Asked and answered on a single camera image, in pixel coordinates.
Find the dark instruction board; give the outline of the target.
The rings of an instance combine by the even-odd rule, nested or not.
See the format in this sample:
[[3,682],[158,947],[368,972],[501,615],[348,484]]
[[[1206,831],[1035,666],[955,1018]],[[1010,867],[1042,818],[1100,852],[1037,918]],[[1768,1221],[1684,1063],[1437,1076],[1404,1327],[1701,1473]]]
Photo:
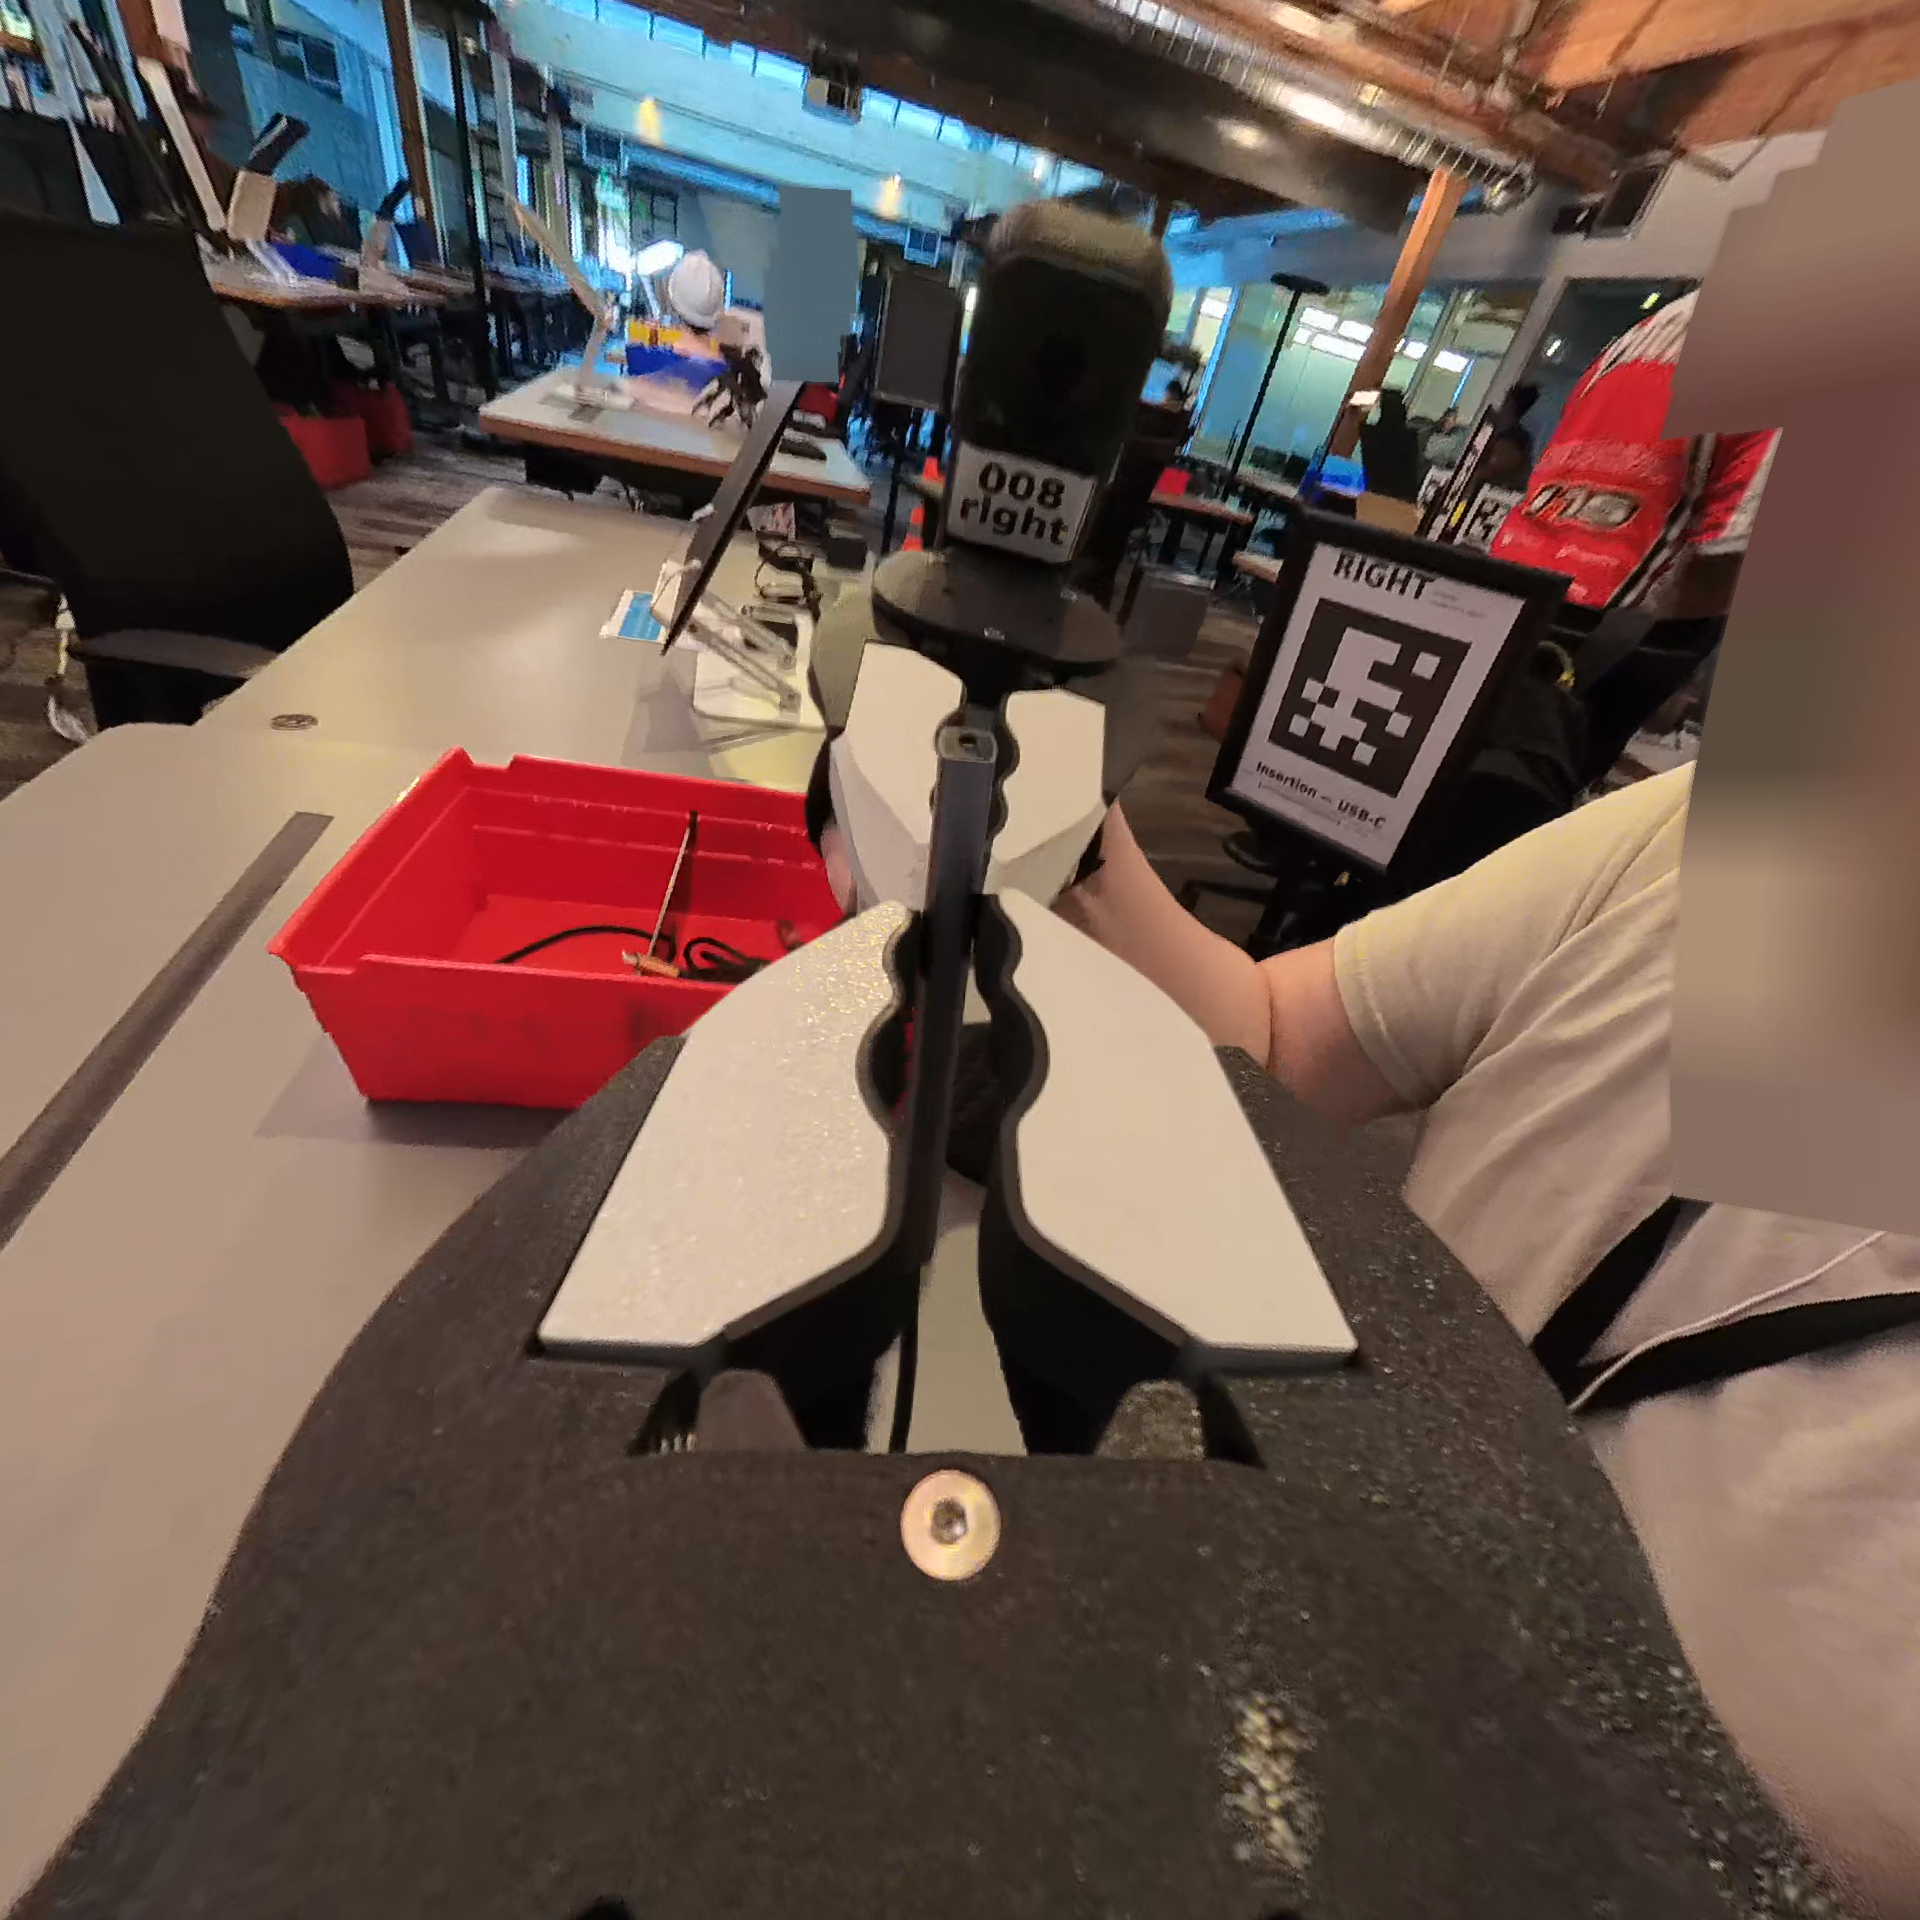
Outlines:
[[804,382],[777,379],[760,404],[738,455],[726,468],[712,509],[693,525],[689,548],[674,571],[656,583],[654,620],[664,650],[673,650],[697,615],[716,566],[746,519],[763,475],[772,467],[779,441],[798,410]]

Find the person's right forearm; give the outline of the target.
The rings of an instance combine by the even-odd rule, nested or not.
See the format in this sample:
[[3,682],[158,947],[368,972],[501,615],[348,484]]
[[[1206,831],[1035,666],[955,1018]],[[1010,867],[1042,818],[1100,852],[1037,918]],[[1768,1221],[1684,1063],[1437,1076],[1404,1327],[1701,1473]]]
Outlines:
[[1096,867],[1053,913],[1172,998],[1217,1047],[1241,1049],[1307,1109],[1354,1126],[1411,1110],[1354,1030],[1333,943],[1254,961],[1203,925],[1154,874],[1121,807]]

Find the black office chair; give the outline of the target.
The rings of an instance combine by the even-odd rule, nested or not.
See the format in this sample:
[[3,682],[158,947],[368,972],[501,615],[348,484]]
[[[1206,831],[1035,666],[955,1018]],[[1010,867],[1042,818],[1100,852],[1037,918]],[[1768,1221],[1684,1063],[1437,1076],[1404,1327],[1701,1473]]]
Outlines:
[[8,209],[3,358],[4,563],[59,589],[98,732],[196,725],[353,599],[182,229]]

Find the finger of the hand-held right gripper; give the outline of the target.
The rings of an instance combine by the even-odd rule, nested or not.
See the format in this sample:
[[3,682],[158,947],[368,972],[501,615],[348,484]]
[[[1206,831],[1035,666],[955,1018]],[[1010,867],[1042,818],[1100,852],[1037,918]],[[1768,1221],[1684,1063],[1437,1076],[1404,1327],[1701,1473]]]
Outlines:
[[1001,708],[1013,770],[1000,780],[986,895],[1059,901],[1083,868],[1112,807],[1106,710],[1066,689],[1016,692]]
[[924,909],[939,733],[964,708],[964,686],[905,647],[867,647],[848,723],[827,750],[837,861],[854,908]]

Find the wooden post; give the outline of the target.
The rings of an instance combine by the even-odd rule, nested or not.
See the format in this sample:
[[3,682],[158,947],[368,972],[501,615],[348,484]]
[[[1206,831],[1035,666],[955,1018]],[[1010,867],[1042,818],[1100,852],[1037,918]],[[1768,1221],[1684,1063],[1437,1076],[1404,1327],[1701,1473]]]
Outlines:
[[1411,217],[1400,259],[1386,286],[1372,333],[1360,349],[1352,386],[1340,403],[1336,425],[1329,434],[1329,457],[1354,455],[1360,430],[1374,412],[1377,395],[1386,385],[1392,358],[1406,335],[1413,309],[1424,295],[1433,261],[1445,245],[1456,211],[1467,193],[1467,177],[1454,166],[1436,166],[1428,173],[1419,205]]

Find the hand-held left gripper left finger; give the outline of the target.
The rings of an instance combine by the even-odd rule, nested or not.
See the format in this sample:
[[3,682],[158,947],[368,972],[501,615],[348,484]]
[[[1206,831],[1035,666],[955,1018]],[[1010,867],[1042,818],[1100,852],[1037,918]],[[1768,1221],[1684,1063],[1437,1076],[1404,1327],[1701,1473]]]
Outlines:
[[537,1325],[571,1359],[714,1369],[813,1306],[891,1310],[902,1185],[874,1051],[915,916],[877,902],[685,1036]]

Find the red plastic bin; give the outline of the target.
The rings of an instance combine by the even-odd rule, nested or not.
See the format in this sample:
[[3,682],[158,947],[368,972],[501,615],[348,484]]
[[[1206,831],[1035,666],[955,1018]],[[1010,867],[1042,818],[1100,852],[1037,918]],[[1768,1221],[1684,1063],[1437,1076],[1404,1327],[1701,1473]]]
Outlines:
[[448,750],[269,951],[364,1099],[570,1113],[841,918],[798,791]]

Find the background work table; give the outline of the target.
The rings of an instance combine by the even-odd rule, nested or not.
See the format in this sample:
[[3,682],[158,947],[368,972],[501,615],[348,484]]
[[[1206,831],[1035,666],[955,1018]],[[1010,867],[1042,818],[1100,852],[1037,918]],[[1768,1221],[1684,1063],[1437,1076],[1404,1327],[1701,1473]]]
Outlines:
[[[476,423],[497,441],[545,449],[608,473],[674,473],[721,483],[746,449],[746,433],[732,423],[712,428],[696,413],[660,412],[640,401],[611,401],[603,390],[581,401],[574,369],[541,373],[478,410]],[[768,465],[760,499],[822,501],[835,507],[867,507],[874,483],[835,439],[821,441],[821,457],[779,451]]]

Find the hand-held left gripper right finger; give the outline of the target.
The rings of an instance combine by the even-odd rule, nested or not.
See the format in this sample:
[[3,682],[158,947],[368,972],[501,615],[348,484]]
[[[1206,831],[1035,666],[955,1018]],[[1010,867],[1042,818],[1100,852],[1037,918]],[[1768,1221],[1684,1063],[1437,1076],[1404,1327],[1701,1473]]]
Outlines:
[[1277,1377],[1356,1332],[1204,1030],[1028,895],[981,905],[979,1292],[1032,1377]]

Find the black framed marker sign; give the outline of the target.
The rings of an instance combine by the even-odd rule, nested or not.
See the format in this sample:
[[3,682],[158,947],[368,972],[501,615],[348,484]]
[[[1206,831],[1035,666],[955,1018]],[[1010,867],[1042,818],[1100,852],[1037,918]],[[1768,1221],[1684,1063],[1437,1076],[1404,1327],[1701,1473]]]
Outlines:
[[1206,797],[1281,861],[1400,898],[1570,812],[1569,577],[1297,509]]

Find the red plastic crate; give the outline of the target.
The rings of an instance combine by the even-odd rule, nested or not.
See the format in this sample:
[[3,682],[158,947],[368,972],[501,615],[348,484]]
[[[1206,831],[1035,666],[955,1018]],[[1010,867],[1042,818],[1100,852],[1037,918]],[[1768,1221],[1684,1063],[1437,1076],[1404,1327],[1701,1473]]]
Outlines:
[[409,401],[394,382],[334,379],[317,406],[277,401],[273,410],[325,492],[355,486],[417,451]]

